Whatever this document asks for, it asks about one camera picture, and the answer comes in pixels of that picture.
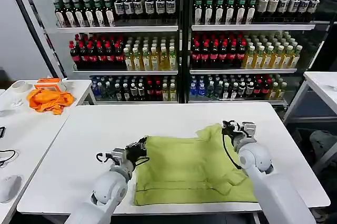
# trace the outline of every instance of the white table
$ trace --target white table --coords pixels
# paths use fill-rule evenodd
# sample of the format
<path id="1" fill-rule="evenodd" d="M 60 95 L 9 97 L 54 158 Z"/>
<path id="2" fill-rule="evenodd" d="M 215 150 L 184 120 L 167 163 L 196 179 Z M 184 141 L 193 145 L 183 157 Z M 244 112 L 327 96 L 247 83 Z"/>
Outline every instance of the white table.
<path id="1" fill-rule="evenodd" d="M 0 179 L 12 175 L 22 178 L 16 197 L 6 204 L 0 203 L 0 223 L 8 223 L 12 218 L 20 197 L 70 111 L 76 105 L 82 104 L 85 97 L 92 93 L 90 80 L 66 80 L 67 91 L 75 97 L 73 104 L 64 108 L 61 115 L 53 115 L 52 112 L 38 113 L 29 107 L 26 100 L 36 80 L 26 81 L 31 85 L 30 90 L 18 94 L 10 87 L 0 95 L 0 127 L 6 127 L 4 137 L 0 139 L 0 150 L 14 149 L 18 152 L 13 161 L 0 168 Z M 18 98 L 22 99 L 23 104 L 13 108 L 12 102 Z"/>
<path id="2" fill-rule="evenodd" d="M 330 108 L 337 114 L 337 72 L 305 72 L 305 80 L 294 97 L 287 112 L 284 115 L 283 122 L 286 124 L 298 108 L 301 100 L 304 98 L 308 89 L 311 88 Z M 323 157 L 312 167 L 318 174 L 337 153 L 337 143 L 335 143 Z"/>
<path id="3" fill-rule="evenodd" d="M 253 121 L 256 139 L 271 152 L 275 167 L 294 183 L 308 207 L 330 204 L 300 150 L 268 103 L 101 105 L 76 107 L 62 127 L 21 198 L 21 213 L 69 215 L 89 197 L 95 179 L 111 163 L 100 164 L 98 152 L 138 141 L 145 135 L 195 137 L 197 130 L 222 120 Z M 205 203 L 134 206 L 136 178 L 116 208 L 116 215 L 247 212 L 258 203 Z"/>

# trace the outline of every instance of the black cable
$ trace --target black cable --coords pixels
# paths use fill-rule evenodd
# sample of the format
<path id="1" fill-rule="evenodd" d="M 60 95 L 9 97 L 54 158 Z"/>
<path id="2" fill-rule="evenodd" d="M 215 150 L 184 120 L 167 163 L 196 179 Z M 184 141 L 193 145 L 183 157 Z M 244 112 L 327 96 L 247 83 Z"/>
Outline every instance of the black cable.
<path id="1" fill-rule="evenodd" d="M 7 159 L 5 159 L 5 160 L 1 160 L 1 161 L 0 161 L 0 167 L 1 167 L 2 165 L 4 165 L 5 162 L 11 160 L 11 159 L 15 156 L 15 154 L 16 154 L 16 151 L 15 151 L 14 149 L 0 150 L 0 152 L 2 152 L 2 153 L 11 152 L 11 151 L 13 152 L 13 154 L 11 155 L 11 157 L 9 157 L 9 158 L 7 158 Z"/>
<path id="2" fill-rule="evenodd" d="M 226 153 L 227 153 L 227 156 L 229 157 L 229 159 L 232 161 L 233 165 L 238 169 L 238 170 L 241 170 L 241 166 L 240 165 L 237 165 L 234 160 L 231 158 L 230 154 L 228 153 L 227 151 L 227 148 L 226 148 L 226 144 L 225 144 L 225 135 L 223 134 L 222 135 L 222 143 L 223 143 L 223 148 L 225 149 Z"/>

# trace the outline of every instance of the yellow bottle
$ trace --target yellow bottle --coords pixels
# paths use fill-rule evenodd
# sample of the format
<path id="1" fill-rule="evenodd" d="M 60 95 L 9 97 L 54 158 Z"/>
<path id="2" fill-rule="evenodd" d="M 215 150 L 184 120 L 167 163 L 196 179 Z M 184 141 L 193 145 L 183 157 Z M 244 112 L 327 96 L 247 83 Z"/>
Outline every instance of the yellow bottle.
<path id="1" fill-rule="evenodd" d="M 252 62 L 254 59 L 254 51 L 255 51 L 255 47 L 253 45 L 249 46 L 249 49 L 246 52 L 246 55 L 244 55 L 244 59 L 242 62 L 242 66 L 244 69 L 252 68 Z"/>
<path id="2" fill-rule="evenodd" d="M 152 70 L 158 70 L 158 53 L 157 53 L 157 48 L 152 47 L 151 48 L 151 69 Z"/>
<path id="3" fill-rule="evenodd" d="M 267 52 L 263 55 L 263 59 L 261 62 L 261 68 L 263 69 L 267 69 L 270 63 L 270 60 L 272 59 L 272 55 L 273 55 L 273 50 L 274 50 L 274 46 L 270 45 L 267 48 Z"/>
<path id="4" fill-rule="evenodd" d="M 279 83 L 274 82 L 273 87 L 270 90 L 270 92 L 267 94 L 266 98 L 267 100 L 274 100 L 276 98 L 276 93 L 279 90 Z"/>
<path id="5" fill-rule="evenodd" d="M 268 65 L 268 68 L 276 69 L 276 68 L 279 67 L 279 64 L 280 64 L 280 61 L 281 61 L 281 57 L 282 57 L 282 54 L 283 54 L 283 50 L 284 50 L 283 45 L 280 45 L 280 46 L 277 48 L 276 53 L 274 53 L 274 54 L 272 55 L 272 59 L 270 60 L 270 63 L 269 63 L 269 65 Z"/>
<path id="6" fill-rule="evenodd" d="M 260 69 L 261 62 L 263 59 L 264 46 L 260 45 L 257 53 L 254 54 L 254 59 L 252 62 L 252 69 Z"/>
<path id="7" fill-rule="evenodd" d="M 295 52 L 292 54 L 291 59 L 289 60 L 288 68 L 294 69 L 296 67 L 297 62 L 300 59 L 300 53 L 302 48 L 303 47 L 301 45 L 297 45 Z"/>
<path id="8" fill-rule="evenodd" d="M 286 48 L 286 52 L 283 53 L 283 55 L 281 57 L 281 61 L 280 61 L 280 64 L 279 64 L 280 69 L 285 69 L 285 68 L 288 67 L 288 63 L 289 63 L 290 58 L 292 56 L 292 52 L 293 52 L 293 46 L 289 45 Z"/>
<path id="9" fill-rule="evenodd" d="M 287 86 L 286 82 L 282 82 L 280 89 L 277 90 L 277 92 L 276 92 L 276 97 L 275 97 L 276 100 L 282 100 L 283 99 L 283 96 L 284 96 L 284 93 L 285 93 L 285 90 L 286 90 L 286 86 Z"/>

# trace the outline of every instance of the bottle label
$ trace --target bottle label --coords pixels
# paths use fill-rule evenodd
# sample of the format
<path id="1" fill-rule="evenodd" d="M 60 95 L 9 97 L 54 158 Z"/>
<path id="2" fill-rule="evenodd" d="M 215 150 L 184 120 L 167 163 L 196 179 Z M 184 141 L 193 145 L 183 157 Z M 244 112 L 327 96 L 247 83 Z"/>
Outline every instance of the bottle label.
<path id="1" fill-rule="evenodd" d="M 164 14 L 165 13 L 165 2 L 156 1 L 156 8 L 157 8 L 158 14 Z"/>
<path id="2" fill-rule="evenodd" d="M 223 9 L 218 8 L 215 14 L 215 24 L 221 24 L 222 14 L 223 14 Z"/>
<path id="3" fill-rule="evenodd" d="M 90 11 L 86 11 L 85 12 L 86 18 L 88 19 L 89 25 L 90 27 L 94 27 L 94 17 L 93 14 Z"/>
<path id="4" fill-rule="evenodd" d="M 277 1 L 269 0 L 267 11 L 270 13 L 274 13 L 277 9 L 278 3 L 279 3 L 278 0 Z"/>
<path id="5" fill-rule="evenodd" d="M 285 69 L 289 63 L 290 57 L 285 57 L 280 68 Z"/>
<path id="6" fill-rule="evenodd" d="M 73 16 L 73 13 L 72 12 L 66 12 L 65 13 L 68 17 L 68 20 L 69 20 L 69 23 L 72 27 L 76 27 L 76 23 L 75 23 L 75 19 L 74 19 L 74 16 Z"/>
<path id="7" fill-rule="evenodd" d="M 169 100 L 169 94 L 163 93 L 163 101 L 168 101 L 168 100 Z"/>
<path id="8" fill-rule="evenodd" d="M 78 20 L 78 23 L 79 23 L 80 27 L 85 27 L 85 23 L 84 23 L 84 20 L 83 20 L 82 13 L 80 11 L 76 11 L 75 15 L 77 17 L 77 20 Z"/>
<path id="9" fill-rule="evenodd" d="M 147 14 L 154 14 L 154 2 L 145 2 L 145 11 Z"/>
<path id="10" fill-rule="evenodd" d="M 151 59 L 153 70 L 158 70 L 158 61 L 156 58 Z"/>
<path id="11" fill-rule="evenodd" d="M 212 9 L 207 8 L 205 13 L 205 24 L 210 24 L 212 18 Z"/>
<path id="12" fill-rule="evenodd" d="M 135 64 L 135 70 L 141 70 L 141 65 L 139 64 L 139 59 L 135 58 L 133 60 L 133 63 Z"/>
<path id="13" fill-rule="evenodd" d="M 255 69 L 260 69 L 261 62 L 262 62 L 262 57 L 258 57 L 258 58 L 256 59 Z"/>
<path id="14" fill-rule="evenodd" d="M 124 15 L 123 2 L 115 2 L 115 11 L 117 15 Z"/>
<path id="15" fill-rule="evenodd" d="M 210 59 L 211 60 L 216 60 L 217 59 L 217 54 L 210 54 Z"/>
<path id="16" fill-rule="evenodd" d="M 225 60 L 226 56 L 227 56 L 227 54 L 219 54 L 219 59 L 220 60 Z"/>
<path id="17" fill-rule="evenodd" d="M 236 24 L 241 24 L 244 14 L 244 8 L 239 8 L 237 10 L 237 16 L 236 16 Z"/>
<path id="18" fill-rule="evenodd" d="M 96 11 L 96 16 L 97 16 L 98 24 L 100 25 L 100 27 L 103 27 L 104 26 L 104 19 L 103 19 L 102 11 Z"/>
<path id="19" fill-rule="evenodd" d="M 279 13 L 284 13 L 286 11 L 287 3 L 287 0 L 280 0 L 276 11 Z"/>
<path id="20" fill-rule="evenodd" d="M 194 15 L 194 24 L 195 25 L 199 25 L 201 22 L 200 22 L 200 20 L 201 20 L 201 8 L 197 8 L 196 10 L 195 10 L 195 15 Z"/>
<path id="21" fill-rule="evenodd" d="M 99 59 L 101 62 L 107 61 L 106 56 L 98 56 L 98 59 Z"/>
<path id="22" fill-rule="evenodd" d="M 208 54 L 201 54 L 201 59 L 202 60 L 207 60 L 209 58 Z"/>
<path id="23" fill-rule="evenodd" d="M 280 61 L 281 61 L 281 57 L 277 57 L 274 61 L 272 68 L 278 68 Z"/>
<path id="24" fill-rule="evenodd" d="M 127 15 L 132 15 L 134 13 L 132 2 L 124 2 L 124 9 Z"/>
<path id="25" fill-rule="evenodd" d="M 168 14 L 174 14 L 175 13 L 175 1 L 172 1 L 172 2 L 166 1 L 166 12 Z"/>
<path id="26" fill-rule="evenodd" d="M 107 17 L 107 21 L 109 23 L 109 26 L 114 26 L 115 25 L 115 19 L 114 19 L 114 15 L 113 15 L 111 10 L 106 11 L 106 17 Z"/>
<path id="27" fill-rule="evenodd" d="M 258 12 L 265 12 L 268 6 L 268 0 L 259 0 L 259 4 L 257 5 Z"/>
<path id="28" fill-rule="evenodd" d="M 234 13 L 234 9 L 233 8 L 227 9 L 225 24 L 230 24 L 232 22 L 233 13 Z"/>
<path id="29" fill-rule="evenodd" d="M 262 68 L 263 69 L 268 68 L 269 63 L 270 63 L 270 57 L 266 57 L 265 60 L 264 60 L 264 62 L 263 62 Z"/>
<path id="30" fill-rule="evenodd" d="M 199 59 L 200 59 L 200 54 L 192 53 L 192 58 L 193 58 L 194 60 L 199 60 Z"/>
<path id="31" fill-rule="evenodd" d="M 308 6 L 306 11 L 308 13 L 315 13 L 316 9 L 317 9 L 317 6 L 318 6 L 318 1 L 310 1 L 309 6 Z"/>
<path id="32" fill-rule="evenodd" d="M 231 99 L 235 99 L 235 98 L 236 98 L 236 92 L 232 92 Z"/>
<path id="33" fill-rule="evenodd" d="M 176 101 L 175 93 L 170 93 L 170 98 L 171 98 L 171 101 Z"/>
<path id="34" fill-rule="evenodd" d="M 228 98 L 228 92 L 224 91 L 223 95 L 222 95 L 223 99 L 227 99 Z"/>
<path id="35" fill-rule="evenodd" d="M 251 69 L 252 68 L 252 62 L 253 62 L 253 58 L 252 57 L 248 57 L 247 58 L 247 63 L 246 63 L 246 69 Z"/>
<path id="36" fill-rule="evenodd" d="M 132 70 L 132 64 L 130 59 L 125 60 L 127 70 Z"/>
<path id="37" fill-rule="evenodd" d="M 134 11 L 137 15 L 140 15 L 143 13 L 143 4 L 142 2 L 134 2 L 133 3 L 133 8 L 134 8 Z"/>
<path id="38" fill-rule="evenodd" d="M 130 99 L 130 94 L 125 93 L 125 94 L 124 94 L 124 97 L 125 97 L 125 100 L 128 101 L 128 99 Z"/>
<path id="39" fill-rule="evenodd" d="M 97 61 L 97 56 L 89 56 L 90 62 L 96 62 Z"/>
<path id="40" fill-rule="evenodd" d="M 248 10 L 246 24 L 251 24 L 253 22 L 254 13 L 255 13 L 254 7 Z"/>
<path id="41" fill-rule="evenodd" d="M 56 15 L 56 18 L 61 28 L 65 28 L 65 21 L 64 21 L 63 15 L 59 12 L 56 12 L 55 15 Z"/>
<path id="42" fill-rule="evenodd" d="M 151 70 L 150 69 L 150 60 L 148 58 L 143 58 L 143 61 L 144 61 L 145 70 Z"/>
<path id="43" fill-rule="evenodd" d="M 298 12 L 300 12 L 300 13 L 306 12 L 306 9 L 308 8 L 308 5 L 309 5 L 309 1 L 301 0 Z"/>
<path id="44" fill-rule="evenodd" d="M 236 57 L 239 59 L 239 60 L 242 60 L 244 58 L 244 54 L 237 54 Z"/>
<path id="45" fill-rule="evenodd" d="M 291 61 L 290 63 L 290 67 L 289 68 L 295 68 L 296 67 L 296 64 L 297 62 L 299 61 L 300 57 L 294 57 L 293 60 Z"/>

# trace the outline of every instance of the bottle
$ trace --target bottle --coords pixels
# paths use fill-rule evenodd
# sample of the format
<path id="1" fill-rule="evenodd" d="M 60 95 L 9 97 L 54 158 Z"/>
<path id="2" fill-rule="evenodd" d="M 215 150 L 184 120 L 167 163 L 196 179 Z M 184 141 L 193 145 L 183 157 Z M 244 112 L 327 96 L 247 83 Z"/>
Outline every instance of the bottle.
<path id="1" fill-rule="evenodd" d="M 124 10 L 124 3 L 122 0 L 115 0 L 115 12 L 116 12 L 116 19 L 117 20 L 122 20 L 124 19 L 124 14 L 125 14 L 125 10 Z"/>
<path id="2" fill-rule="evenodd" d="M 166 0 L 167 19 L 175 19 L 175 0 Z"/>
<path id="3" fill-rule="evenodd" d="M 222 15 L 223 15 L 223 0 L 216 0 L 215 24 L 221 24 L 222 23 Z"/>
<path id="4" fill-rule="evenodd" d="M 276 100 L 283 100 L 283 96 L 286 90 L 286 86 L 287 83 L 286 82 L 282 82 L 280 89 L 277 90 L 276 95 L 275 95 L 275 99 Z"/>
<path id="5" fill-rule="evenodd" d="M 74 10 L 71 7 L 70 0 L 62 0 L 64 3 L 64 11 L 67 16 L 67 21 L 71 27 L 76 27 L 76 21 L 74 17 Z"/>
<path id="6" fill-rule="evenodd" d="M 274 53 L 272 55 L 272 59 L 270 60 L 268 68 L 276 69 L 276 68 L 279 67 L 281 57 L 282 57 L 282 54 L 283 54 L 283 50 L 284 50 L 283 45 L 280 45 L 280 46 L 277 47 L 277 51 L 276 51 L 276 53 Z"/>
<path id="7" fill-rule="evenodd" d="M 235 24 L 242 24 L 246 0 L 240 0 L 235 9 Z"/>
<path id="8" fill-rule="evenodd" d="M 256 11 L 256 20 L 262 22 L 265 12 L 267 10 L 269 0 L 258 0 L 257 11 Z"/>
<path id="9" fill-rule="evenodd" d="M 317 6 L 319 5 L 320 0 L 310 0 L 308 8 L 306 9 L 305 13 L 305 21 L 310 22 L 311 20 L 314 20 L 314 15 L 317 10 Z"/>
<path id="10" fill-rule="evenodd" d="M 195 0 L 195 6 L 194 6 L 194 24 L 195 25 L 201 24 L 201 13 L 202 13 L 201 3 L 202 3 L 202 0 Z"/>
<path id="11" fill-rule="evenodd" d="M 276 98 L 276 93 L 279 90 L 279 84 L 277 82 L 273 83 L 273 88 L 270 90 L 268 95 L 266 96 L 267 100 L 274 100 Z"/>
<path id="12" fill-rule="evenodd" d="M 263 54 L 263 59 L 261 62 L 262 69 L 268 68 L 270 60 L 272 59 L 273 50 L 274 50 L 274 46 L 270 45 L 267 47 L 267 52 Z"/>
<path id="13" fill-rule="evenodd" d="M 254 82 L 249 82 L 249 84 L 247 84 L 245 92 L 247 98 L 252 96 L 253 90 L 254 90 Z"/>
<path id="14" fill-rule="evenodd" d="M 213 12 L 213 0 L 206 0 L 206 5 L 205 5 L 205 25 L 209 25 L 211 23 L 212 19 L 212 12 Z"/>
<path id="15" fill-rule="evenodd" d="M 280 64 L 279 64 L 280 69 L 285 69 L 285 68 L 288 67 L 290 58 L 292 57 L 292 52 L 293 52 L 293 46 L 289 45 L 286 48 L 286 52 L 283 53 L 283 55 L 281 57 L 281 61 L 280 61 Z"/>
<path id="16" fill-rule="evenodd" d="M 239 88 L 238 83 L 234 82 L 233 86 L 232 86 L 232 90 L 231 90 L 231 99 L 235 99 L 236 98 L 236 94 L 237 94 L 238 88 Z"/>
<path id="17" fill-rule="evenodd" d="M 245 11 L 245 23 L 246 24 L 252 24 L 253 19 L 254 19 L 254 14 L 255 14 L 255 8 L 256 8 L 256 0 L 250 0 L 249 5 L 246 8 Z"/>
<path id="18" fill-rule="evenodd" d="M 225 13 L 226 13 L 225 24 L 226 25 L 231 24 L 234 13 L 234 0 L 227 0 Z"/>
<path id="19" fill-rule="evenodd" d="M 142 83 L 138 84 L 138 95 L 140 101 L 145 101 L 145 89 Z"/>
<path id="20" fill-rule="evenodd" d="M 303 47 L 301 45 L 296 46 L 296 49 L 289 60 L 288 68 L 294 69 L 296 67 L 297 62 L 300 59 L 300 53 L 301 53 L 302 48 Z"/>
<path id="21" fill-rule="evenodd" d="M 243 68 L 245 69 L 252 69 L 252 63 L 254 59 L 254 51 L 255 47 L 254 46 L 249 46 L 249 50 L 247 51 L 245 58 L 243 60 Z"/>
<path id="22" fill-rule="evenodd" d="M 135 66 L 135 70 L 141 70 L 141 64 L 140 64 L 140 54 L 138 52 L 138 48 L 133 48 L 133 64 Z"/>

